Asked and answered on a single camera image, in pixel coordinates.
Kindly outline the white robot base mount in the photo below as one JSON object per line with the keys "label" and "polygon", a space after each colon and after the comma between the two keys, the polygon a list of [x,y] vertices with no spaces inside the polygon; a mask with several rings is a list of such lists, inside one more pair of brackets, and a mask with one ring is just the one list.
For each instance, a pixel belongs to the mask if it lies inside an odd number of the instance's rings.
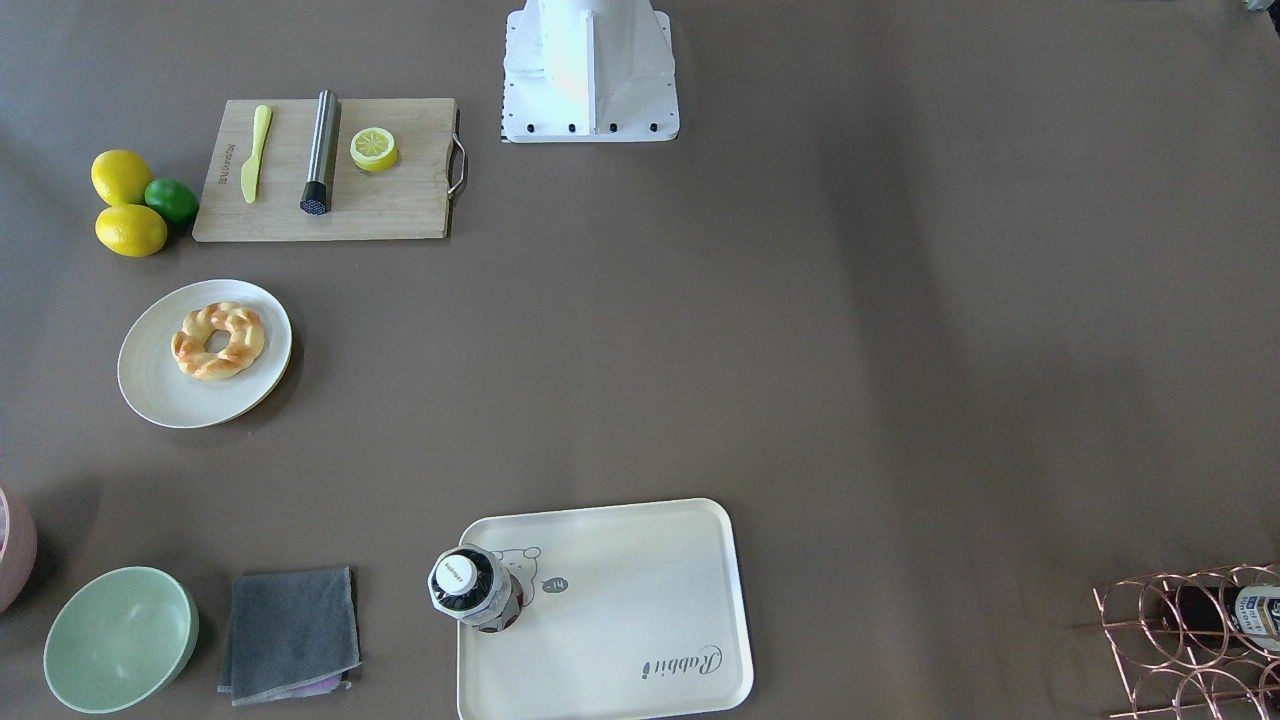
{"label": "white robot base mount", "polygon": [[649,1],[527,1],[507,15],[503,67],[508,143],[678,137],[671,22]]}

